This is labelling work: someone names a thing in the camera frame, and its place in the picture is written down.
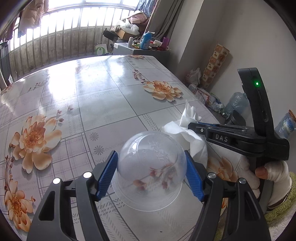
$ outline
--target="wall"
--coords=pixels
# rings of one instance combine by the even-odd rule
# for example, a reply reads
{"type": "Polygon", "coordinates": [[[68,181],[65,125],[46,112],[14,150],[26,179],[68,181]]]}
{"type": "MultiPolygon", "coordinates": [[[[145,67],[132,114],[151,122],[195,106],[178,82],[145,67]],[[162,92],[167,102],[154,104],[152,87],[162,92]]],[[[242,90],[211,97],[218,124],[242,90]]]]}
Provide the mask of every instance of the wall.
{"type": "Polygon", "coordinates": [[[185,0],[170,41],[168,69],[179,79],[200,66],[213,41],[226,0],[185,0]]]}
{"type": "MultiPolygon", "coordinates": [[[[296,113],[296,41],[280,16],[263,0],[228,0],[212,46],[230,50],[209,90],[223,103],[243,92],[238,68],[257,67],[270,102],[274,125],[291,109],[296,113]]],[[[249,116],[247,124],[252,125],[249,116]]],[[[290,170],[296,172],[296,133],[289,139],[290,170]]]]}
{"type": "Polygon", "coordinates": [[[175,75],[203,1],[184,0],[169,43],[171,54],[168,69],[175,75]]]}

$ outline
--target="plastic water bottle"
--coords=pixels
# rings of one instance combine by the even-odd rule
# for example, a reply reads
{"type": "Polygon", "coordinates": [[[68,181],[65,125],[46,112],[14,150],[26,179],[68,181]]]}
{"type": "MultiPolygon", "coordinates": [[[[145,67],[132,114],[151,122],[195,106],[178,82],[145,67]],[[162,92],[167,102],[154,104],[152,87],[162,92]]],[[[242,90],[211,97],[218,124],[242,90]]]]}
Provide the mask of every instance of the plastic water bottle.
{"type": "Polygon", "coordinates": [[[224,110],[228,116],[233,112],[233,110],[236,110],[239,114],[242,114],[248,105],[249,100],[246,93],[235,92],[231,96],[224,110]]]}
{"type": "Polygon", "coordinates": [[[146,49],[146,50],[149,49],[149,45],[150,45],[150,40],[152,38],[152,34],[154,34],[154,33],[148,31],[147,33],[145,33],[143,35],[141,46],[140,46],[141,49],[146,49]]]}
{"type": "Polygon", "coordinates": [[[288,139],[290,134],[296,129],[296,117],[291,110],[285,114],[282,120],[279,122],[277,127],[274,129],[275,132],[281,138],[288,139]]]}

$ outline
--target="shopping bag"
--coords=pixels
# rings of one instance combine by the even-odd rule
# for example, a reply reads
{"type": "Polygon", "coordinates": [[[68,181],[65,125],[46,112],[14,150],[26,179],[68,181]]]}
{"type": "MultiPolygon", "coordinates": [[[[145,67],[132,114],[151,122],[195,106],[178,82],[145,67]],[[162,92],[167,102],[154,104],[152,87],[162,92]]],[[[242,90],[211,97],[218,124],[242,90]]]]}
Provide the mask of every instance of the shopping bag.
{"type": "Polygon", "coordinates": [[[105,55],[105,54],[108,53],[106,44],[98,44],[98,45],[95,46],[95,49],[96,49],[96,54],[98,56],[105,55]]]}

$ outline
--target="cardboard box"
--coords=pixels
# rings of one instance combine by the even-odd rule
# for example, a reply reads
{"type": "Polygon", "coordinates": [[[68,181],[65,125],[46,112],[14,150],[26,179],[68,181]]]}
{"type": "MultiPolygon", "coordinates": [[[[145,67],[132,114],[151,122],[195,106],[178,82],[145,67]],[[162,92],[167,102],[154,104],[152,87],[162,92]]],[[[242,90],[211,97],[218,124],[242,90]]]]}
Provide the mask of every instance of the cardboard box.
{"type": "Polygon", "coordinates": [[[116,34],[118,35],[118,37],[120,37],[122,40],[129,40],[130,37],[136,37],[136,35],[133,34],[128,34],[125,31],[123,31],[122,29],[117,30],[116,34]]]}

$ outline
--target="white tissue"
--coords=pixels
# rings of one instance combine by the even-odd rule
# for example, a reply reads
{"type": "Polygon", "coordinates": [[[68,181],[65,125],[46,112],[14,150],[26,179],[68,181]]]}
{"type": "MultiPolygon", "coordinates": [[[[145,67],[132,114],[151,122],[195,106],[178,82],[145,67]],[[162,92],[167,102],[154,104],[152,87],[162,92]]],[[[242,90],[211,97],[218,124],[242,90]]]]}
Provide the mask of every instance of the white tissue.
{"type": "Polygon", "coordinates": [[[194,106],[186,101],[186,106],[180,120],[167,123],[163,131],[180,143],[184,150],[190,150],[190,155],[195,162],[207,167],[207,143],[205,137],[188,130],[188,124],[197,123],[201,117],[196,114],[194,106]]]}

